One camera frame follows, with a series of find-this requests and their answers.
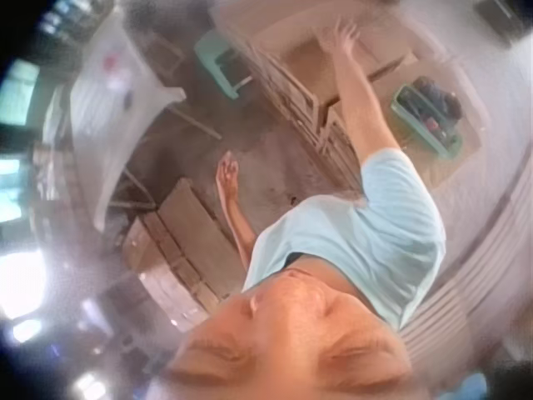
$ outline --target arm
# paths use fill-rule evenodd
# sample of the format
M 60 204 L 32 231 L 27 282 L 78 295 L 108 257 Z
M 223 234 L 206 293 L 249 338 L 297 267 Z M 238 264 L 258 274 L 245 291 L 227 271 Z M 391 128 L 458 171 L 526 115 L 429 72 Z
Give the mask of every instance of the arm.
M 381 105 L 357 62 L 355 27 L 336 27 L 329 51 L 335 66 L 346 130 L 360 164 L 383 148 L 400 148 L 386 124 Z
M 239 255 L 245 270 L 250 267 L 253 247 L 257 235 L 244 216 L 238 200 L 239 164 L 230 152 L 227 152 L 218 163 L 217 188 L 222 211 L 237 243 Z

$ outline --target forearm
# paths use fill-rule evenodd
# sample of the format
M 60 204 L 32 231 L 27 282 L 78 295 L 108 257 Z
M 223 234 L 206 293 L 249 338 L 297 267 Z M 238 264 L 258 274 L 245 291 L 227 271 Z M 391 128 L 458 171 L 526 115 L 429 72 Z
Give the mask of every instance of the forearm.
M 361 67 L 346 54 L 332 54 L 346 132 L 362 165 L 383 148 L 399 148 Z
M 252 260 L 253 247 L 256 244 L 257 235 L 253 231 L 252 226 L 244 216 L 237 200 L 227 202 L 224 207 L 224 215 L 233 237 L 237 243 L 239 255 L 241 256 L 242 265 L 244 269 L 248 270 L 250 261 Z

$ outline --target person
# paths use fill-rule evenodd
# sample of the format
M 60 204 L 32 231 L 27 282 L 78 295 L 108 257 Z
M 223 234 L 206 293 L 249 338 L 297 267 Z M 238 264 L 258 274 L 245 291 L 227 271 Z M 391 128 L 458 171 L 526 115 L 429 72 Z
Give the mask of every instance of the person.
M 440 214 L 400 150 L 357 63 L 356 28 L 332 57 L 366 204 L 316 196 L 257 236 L 238 202 L 238 163 L 217 170 L 222 209 L 247 278 L 191 330 L 149 399 L 418 398 L 397 331 L 445 255 Z

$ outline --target table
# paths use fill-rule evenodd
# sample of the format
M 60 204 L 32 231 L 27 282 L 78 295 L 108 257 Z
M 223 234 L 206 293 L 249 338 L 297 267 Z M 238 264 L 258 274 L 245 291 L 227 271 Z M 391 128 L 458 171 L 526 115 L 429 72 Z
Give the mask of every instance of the table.
M 92 223 L 100 232 L 139 140 L 162 110 L 186 99 L 181 88 L 161 84 L 124 30 L 123 20 L 115 8 L 102 22 L 84 49 L 82 71 L 70 95 L 77 172 Z M 220 138 L 183 112 L 172 111 Z

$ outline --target green plastic stool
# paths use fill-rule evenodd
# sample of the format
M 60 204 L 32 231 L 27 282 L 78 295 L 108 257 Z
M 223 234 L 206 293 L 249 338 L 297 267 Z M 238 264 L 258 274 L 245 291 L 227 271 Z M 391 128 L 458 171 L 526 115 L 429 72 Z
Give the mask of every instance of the green plastic stool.
M 194 52 L 200 59 L 200 62 L 207 71 L 217 81 L 218 86 L 222 91 L 232 100 L 239 98 L 237 90 L 242 87 L 244 81 L 239 82 L 233 86 L 227 79 L 226 75 L 221 70 L 221 66 L 218 64 L 222 55 L 228 52 L 234 53 L 234 50 L 230 45 L 221 37 L 216 30 L 212 29 L 206 33 L 198 42 L 194 45 Z

